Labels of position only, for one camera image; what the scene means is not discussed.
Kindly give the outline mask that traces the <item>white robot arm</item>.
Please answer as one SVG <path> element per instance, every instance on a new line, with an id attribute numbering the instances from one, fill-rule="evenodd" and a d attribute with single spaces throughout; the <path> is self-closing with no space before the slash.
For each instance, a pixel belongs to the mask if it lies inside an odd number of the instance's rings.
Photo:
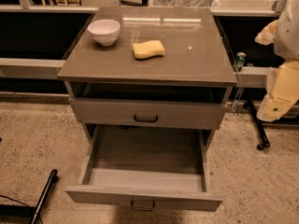
<path id="1" fill-rule="evenodd" d="M 268 23 L 255 37 L 261 45 L 274 44 L 274 52 L 284 59 L 267 75 L 267 94 L 257 118 L 272 122 L 284 116 L 299 100 L 299 0 L 285 8 L 279 18 Z"/>

